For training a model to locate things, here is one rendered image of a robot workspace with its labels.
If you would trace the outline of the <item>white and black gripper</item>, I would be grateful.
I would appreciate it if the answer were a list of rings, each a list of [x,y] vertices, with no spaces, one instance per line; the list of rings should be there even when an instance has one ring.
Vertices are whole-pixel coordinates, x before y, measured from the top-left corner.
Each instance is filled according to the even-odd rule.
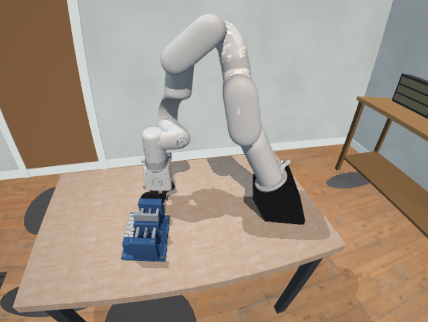
[[[144,177],[144,189],[156,192],[159,194],[159,191],[162,191],[162,198],[165,201],[166,193],[169,190],[175,189],[175,185],[172,182],[171,171],[169,163],[160,170],[150,170],[145,165],[143,168],[143,177]]]

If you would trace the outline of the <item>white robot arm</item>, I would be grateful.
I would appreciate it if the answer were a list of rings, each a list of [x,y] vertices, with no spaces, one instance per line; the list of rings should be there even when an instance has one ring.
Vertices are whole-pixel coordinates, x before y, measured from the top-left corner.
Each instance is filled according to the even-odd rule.
[[[189,132],[177,121],[178,108],[181,101],[192,94],[194,65],[215,47],[222,69],[230,138],[241,146],[258,177],[256,188],[263,192],[276,190],[285,183],[285,167],[291,162],[289,159],[277,162],[261,124],[258,91],[242,34],[233,24],[213,14],[197,18],[162,51],[165,88],[158,109],[158,127],[142,132],[145,158],[141,162],[150,170],[163,169],[172,160],[172,153],[167,153],[166,157],[166,150],[181,149],[189,144]]]

